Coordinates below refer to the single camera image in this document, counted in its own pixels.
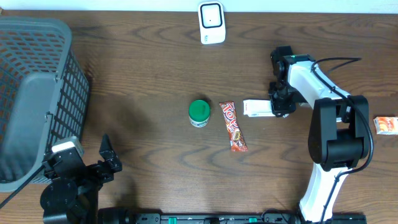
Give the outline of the green-lid seasoning jar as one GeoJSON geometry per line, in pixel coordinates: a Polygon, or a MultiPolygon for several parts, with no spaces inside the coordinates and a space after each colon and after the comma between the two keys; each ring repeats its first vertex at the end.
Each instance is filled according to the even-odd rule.
{"type": "Polygon", "coordinates": [[[210,106],[204,100],[195,100],[189,106],[188,115],[192,126],[203,128],[210,119],[210,106]]]}

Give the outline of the orange snack packet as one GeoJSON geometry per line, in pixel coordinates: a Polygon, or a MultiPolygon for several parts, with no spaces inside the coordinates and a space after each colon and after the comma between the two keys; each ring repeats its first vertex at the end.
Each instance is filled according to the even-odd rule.
{"type": "Polygon", "coordinates": [[[397,135],[397,117],[376,117],[373,119],[376,133],[381,135],[397,135]]]}

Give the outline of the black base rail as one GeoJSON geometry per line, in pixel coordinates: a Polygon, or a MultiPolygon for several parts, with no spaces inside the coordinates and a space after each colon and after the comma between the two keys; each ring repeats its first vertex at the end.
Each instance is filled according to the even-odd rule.
{"type": "Polygon", "coordinates": [[[134,213],[126,208],[102,208],[98,211],[99,224],[305,224],[297,211],[282,212],[268,209],[262,214],[159,214],[134,213]]]}

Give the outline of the white barcode scanner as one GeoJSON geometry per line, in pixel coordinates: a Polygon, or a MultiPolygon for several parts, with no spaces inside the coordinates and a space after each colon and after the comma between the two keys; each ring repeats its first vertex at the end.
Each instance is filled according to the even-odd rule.
{"type": "Polygon", "coordinates": [[[203,45],[219,44],[225,41],[226,25],[222,3],[202,2],[198,6],[200,41],[203,45]]]}

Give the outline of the white green-label small box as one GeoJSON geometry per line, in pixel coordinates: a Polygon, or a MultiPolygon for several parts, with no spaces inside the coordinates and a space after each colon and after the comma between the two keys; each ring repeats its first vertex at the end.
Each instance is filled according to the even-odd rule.
{"type": "Polygon", "coordinates": [[[244,100],[243,101],[243,114],[255,117],[287,117],[288,114],[277,113],[272,109],[270,100],[244,100]]]}

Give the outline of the grey plastic mesh basket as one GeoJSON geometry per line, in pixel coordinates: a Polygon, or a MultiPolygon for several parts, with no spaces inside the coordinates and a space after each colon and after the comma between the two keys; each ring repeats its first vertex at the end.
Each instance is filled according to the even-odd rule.
{"type": "Polygon", "coordinates": [[[1,17],[1,191],[12,192],[59,140],[81,138],[90,83],[58,19],[1,17]]]}

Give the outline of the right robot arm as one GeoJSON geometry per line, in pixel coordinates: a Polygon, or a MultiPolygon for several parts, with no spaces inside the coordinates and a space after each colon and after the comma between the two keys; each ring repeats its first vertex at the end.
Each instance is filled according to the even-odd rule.
{"type": "Polygon", "coordinates": [[[284,223],[366,223],[365,215],[333,214],[345,178],[364,170],[373,158],[369,104],[335,85],[309,54],[295,55],[289,46],[271,52],[277,80],[269,86],[271,111],[284,117],[299,103],[308,104],[312,118],[308,151],[313,169],[295,214],[281,214],[284,223]]]}

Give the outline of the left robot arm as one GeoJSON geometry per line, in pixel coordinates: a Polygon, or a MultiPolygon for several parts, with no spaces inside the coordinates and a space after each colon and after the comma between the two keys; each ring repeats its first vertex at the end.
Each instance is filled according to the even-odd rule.
{"type": "Polygon", "coordinates": [[[102,137],[99,154],[101,161],[86,165],[76,136],[51,147],[42,162],[44,174],[51,180],[40,196],[44,223],[98,223],[98,192],[123,169],[107,134],[102,137]]]}

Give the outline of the red Top snack bar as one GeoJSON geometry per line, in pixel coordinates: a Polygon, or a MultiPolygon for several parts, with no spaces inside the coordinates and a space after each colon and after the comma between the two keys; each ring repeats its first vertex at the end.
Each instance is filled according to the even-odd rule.
{"type": "Polygon", "coordinates": [[[223,113],[226,130],[228,131],[231,150],[233,152],[247,152],[248,147],[239,128],[234,102],[221,102],[220,107],[223,113]]]}

